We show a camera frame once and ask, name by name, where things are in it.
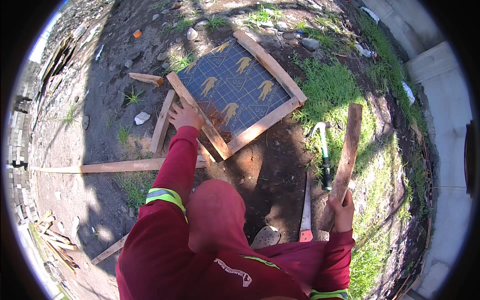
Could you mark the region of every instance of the debris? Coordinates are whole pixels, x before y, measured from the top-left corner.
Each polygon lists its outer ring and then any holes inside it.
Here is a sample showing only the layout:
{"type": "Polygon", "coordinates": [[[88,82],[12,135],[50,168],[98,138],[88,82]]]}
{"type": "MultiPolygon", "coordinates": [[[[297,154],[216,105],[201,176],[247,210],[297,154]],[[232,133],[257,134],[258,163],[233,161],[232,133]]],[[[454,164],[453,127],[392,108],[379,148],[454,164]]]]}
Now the debris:
{"type": "Polygon", "coordinates": [[[163,53],[160,53],[156,59],[157,60],[166,60],[168,57],[170,56],[170,53],[168,52],[163,52],[163,53]]]}
{"type": "Polygon", "coordinates": [[[285,23],[285,22],[277,22],[276,25],[275,25],[275,28],[278,31],[287,31],[288,30],[287,23],[285,23]]]}
{"type": "Polygon", "coordinates": [[[102,46],[100,46],[100,50],[98,51],[97,55],[95,56],[95,60],[98,60],[100,58],[100,54],[102,54],[104,45],[105,44],[102,44],[102,46]]]}
{"type": "Polygon", "coordinates": [[[142,32],[140,31],[140,29],[136,30],[136,31],[133,33],[133,36],[134,36],[135,38],[139,38],[141,35],[142,35],[142,32]]]}
{"type": "Polygon", "coordinates": [[[188,31],[187,31],[187,40],[189,41],[193,41],[197,38],[198,36],[198,32],[195,31],[195,29],[193,28],[190,28],[188,31]]]}
{"type": "Polygon", "coordinates": [[[374,12],[372,12],[371,10],[369,10],[368,8],[366,8],[366,7],[364,7],[364,6],[362,6],[361,9],[364,10],[364,11],[366,11],[367,14],[369,14],[370,17],[372,17],[372,19],[373,19],[373,20],[375,21],[375,23],[377,23],[377,25],[378,25],[378,21],[380,21],[380,18],[379,18],[374,12]]]}
{"type": "Polygon", "coordinates": [[[142,111],[138,115],[135,116],[135,123],[137,125],[142,125],[143,123],[147,122],[150,119],[150,115],[146,112],[142,111]]]}
{"type": "Polygon", "coordinates": [[[313,38],[303,38],[301,43],[309,51],[315,51],[320,46],[320,42],[313,38]]]}
{"type": "Polygon", "coordinates": [[[407,97],[410,99],[410,106],[415,102],[415,97],[413,95],[412,89],[408,86],[405,81],[402,81],[403,89],[407,93],[407,97]]]}
{"type": "Polygon", "coordinates": [[[87,130],[89,124],[90,124],[90,117],[89,116],[84,116],[82,118],[82,128],[87,130]]]}
{"type": "Polygon", "coordinates": [[[127,60],[125,62],[125,67],[127,67],[128,69],[133,65],[133,61],[132,60],[127,60]]]}

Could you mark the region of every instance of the person's left hand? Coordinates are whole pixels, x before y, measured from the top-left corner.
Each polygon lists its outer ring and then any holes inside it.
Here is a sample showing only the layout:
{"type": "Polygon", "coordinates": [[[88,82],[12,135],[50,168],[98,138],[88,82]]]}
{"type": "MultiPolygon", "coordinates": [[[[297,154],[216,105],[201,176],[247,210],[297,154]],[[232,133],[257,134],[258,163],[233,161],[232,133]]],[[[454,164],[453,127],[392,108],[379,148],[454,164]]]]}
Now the person's left hand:
{"type": "Polygon", "coordinates": [[[192,126],[200,131],[205,122],[204,118],[193,110],[185,98],[180,98],[180,102],[182,107],[178,106],[177,103],[172,103],[174,111],[168,111],[170,115],[168,120],[170,123],[172,123],[177,130],[183,126],[192,126]]]}

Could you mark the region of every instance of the printed logo on shirt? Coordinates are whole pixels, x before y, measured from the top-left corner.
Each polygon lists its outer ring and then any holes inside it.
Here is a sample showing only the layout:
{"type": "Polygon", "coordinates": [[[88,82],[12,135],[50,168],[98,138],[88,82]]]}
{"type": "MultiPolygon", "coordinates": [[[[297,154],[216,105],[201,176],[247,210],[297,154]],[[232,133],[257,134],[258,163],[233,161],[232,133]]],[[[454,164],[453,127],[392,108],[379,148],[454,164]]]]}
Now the printed logo on shirt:
{"type": "Polygon", "coordinates": [[[250,283],[252,283],[252,278],[247,273],[245,273],[241,270],[235,270],[235,269],[230,268],[222,260],[220,260],[218,258],[216,258],[214,260],[214,263],[219,264],[222,267],[222,269],[224,269],[227,273],[237,274],[237,275],[241,276],[242,279],[243,279],[243,287],[244,288],[246,288],[250,283]]]}

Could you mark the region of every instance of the wooden frame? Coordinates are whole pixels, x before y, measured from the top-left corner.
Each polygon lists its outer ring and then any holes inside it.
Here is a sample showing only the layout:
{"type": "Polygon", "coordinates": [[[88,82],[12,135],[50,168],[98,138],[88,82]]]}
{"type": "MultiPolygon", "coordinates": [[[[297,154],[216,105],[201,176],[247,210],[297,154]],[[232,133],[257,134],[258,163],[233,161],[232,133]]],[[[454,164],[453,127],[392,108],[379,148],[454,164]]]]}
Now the wooden frame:
{"type": "Polygon", "coordinates": [[[236,31],[233,33],[233,36],[236,37],[240,45],[250,52],[250,54],[252,54],[253,57],[255,57],[259,63],[261,63],[261,65],[278,81],[278,83],[280,83],[285,91],[291,96],[291,99],[281,106],[275,108],[272,112],[268,113],[265,117],[261,118],[254,125],[247,128],[244,132],[227,144],[216,131],[208,117],[195,102],[195,99],[192,97],[190,92],[182,84],[177,74],[175,72],[168,74],[167,79],[178,95],[185,98],[187,102],[194,107],[194,109],[203,115],[205,124],[202,127],[202,130],[223,159],[229,158],[235,152],[242,149],[246,144],[283,119],[287,114],[291,113],[297,107],[303,105],[303,103],[307,100],[307,97],[300,90],[298,85],[278,64],[278,62],[270,54],[268,54],[265,49],[262,48],[262,46],[258,45],[243,31],[236,31]]]}

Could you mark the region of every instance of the wooden plank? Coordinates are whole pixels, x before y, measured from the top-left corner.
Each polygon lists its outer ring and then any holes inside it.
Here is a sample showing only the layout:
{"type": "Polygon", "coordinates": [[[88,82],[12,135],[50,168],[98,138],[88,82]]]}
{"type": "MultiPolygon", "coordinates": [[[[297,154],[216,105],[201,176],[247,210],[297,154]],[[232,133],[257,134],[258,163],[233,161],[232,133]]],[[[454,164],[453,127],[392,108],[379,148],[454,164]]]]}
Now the wooden plank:
{"type": "Polygon", "coordinates": [[[271,113],[261,118],[254,125],[250,126],[244,132],[231,140],[230,143],[228,143],[230,151],[232,153],[239,151],[251,140],[259,136],[262,132],[273,126],[299,106],[300,102],[296,97],[293,97],[289,101],[275,108],[271,113]]]}
{"type": "Polygon", "coordinates": [[[128,73],[130,78],[135,80],[146,82],[148,84],[153,84],[154,86],[161,86],[163,83],[163,78],[161,76],[141,74],[141,73],[128,73]]]}
{"type": "MultiPolygon", "coordinates": [[[[353,167],[357,158],[357,149],[360,139],[360,126],[362,118],[362,106],[360,104],[350,103],[348,105],[347,131],[345,132],[345,141],[343,142],[342,154],[332,191],[328,199],[335,198],[340,203],[343,202],[347,193],[348,183],[352,176],[353,167]]],[[[334,225],[335,213],[329,205],[325,205],[324,211],[318,222],[318,229],[331,231],[334,225]]]]}
{"type": "Polygon", "coordinates": [[[162,110],[158,115],[156,121],[155,130],[153,131],[152,141],[150,143],[149,150],[153,153],[160,153],[162,151],[163,142],[167,135],[167,129],[170,125],[168,121],[168,111],[172,108],[172,103],[178,100],[179,96],[175,93],[175,90],[169,90],[165,101],[163,101],[162,110]]]}
{"type": "Polygon", "coordinates": [[[243,31],[236,31],[233,36],[237,38],[240,45],[247,49],[250,54],[255,57],[267,71],[275,77],[280,85],[287,91],[292,97],[297,97],[300,104],[303,104],[307,97],[288,75],[287,72],[278,64],[278,62],[268,54],[262,46],[258,45],[251,37],[246,35],[243,31]]]}
{"type": "Polygon", "coordinates": [[[183,83],[181,83],[180,78],[177,76],[177,74],[175,72],[172,72],[167,75],[167,79],[170,82],[170,84],[173,86],[177,94],[180,97],[185,98],[185,100],[187,100],[187,102],[193,106],[193,109],[195,109],[197,113],[202,114],[203,118],[205,119],[205,124],[202,127],[202,130],[207,136],[207,138],[210,140],[210,142],[212,143],[213,147],[215,147],[215,149],[218,151],[220,156],[223,159],[227,159],[230,156],[232,156],[232,152],[228,148],[225,141],[222,139],[218,131],[216,131],[215,127],[210,122],[208,117],[200,109],[197,102],[195,102],[195,99],[192,97],[192,95],[190,95],[190,92],[187,90],[187,88],[183,85],[183,83]]]}
{"type": "Polygon", "coordinates": [[[118,240],[115,244],[111,245],[108,249],[106,249],[105,251],[100,253],[99,256],[97,256],[96,258],[94,258],[92,260],[92,264],[97,264],[97,263],[103,261],[104,259],[106,259],[107,257],[109,257],[110,255],[112,255],[113,253],[122,249],[123,245],[125,244],[125,241],[127,240],[128,235],[129,234],[127,233],[127,235],[125,235],[123,238],[118,240]]]}
{"type": "MultiPolygon", "coordinates": [[[[39,168],[28,166],[31,170],[48,173],[108,173],[108,172],[129,172],[129,171],[150,171],[160,170],[164,158],[139,159],[129,161],[119,161],[116,163],[93,164],[83,166],[59,167],[59,168],[39,168]]],[[[208,167],[208,158],[203,155],[197,156],[196,168],[208,167]]]]}

